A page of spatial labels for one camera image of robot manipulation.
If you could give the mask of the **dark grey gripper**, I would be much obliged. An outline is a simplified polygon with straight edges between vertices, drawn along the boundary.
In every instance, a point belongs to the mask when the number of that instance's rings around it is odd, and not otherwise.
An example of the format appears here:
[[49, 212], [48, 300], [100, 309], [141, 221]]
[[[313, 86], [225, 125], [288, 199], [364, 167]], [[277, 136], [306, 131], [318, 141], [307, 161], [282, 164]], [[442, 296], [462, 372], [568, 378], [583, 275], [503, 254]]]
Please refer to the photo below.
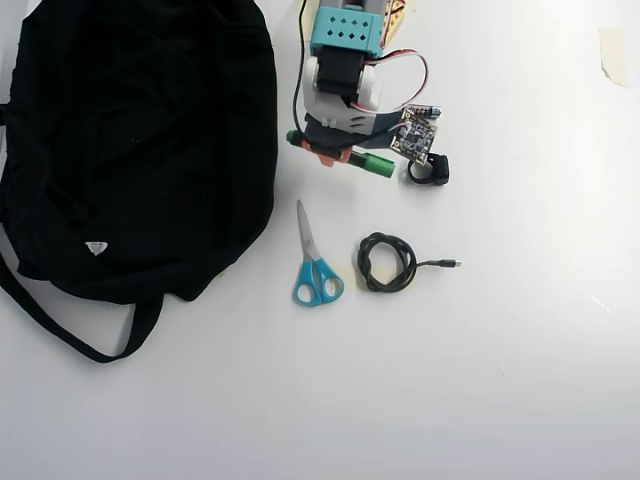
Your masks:
[[401, 113], [379, 115], [373, 124], [373, 132], [369, 135], [364, 135], [324, 127], [310, 114], [306, 114], [304, 117], [307, 121], [304, 131], [306, 140], [302, 141], [302, 147], [315, 154], [319, 158], [320, 163], [326, 167], [331, 168], [336, 163], [346, 164], [349, 162], [351, 156], [351, 148], [346, 147], [360, 146], [365, 149], [388, 148], [394, 137], [392, 128], [400, 123], [401, 117]]

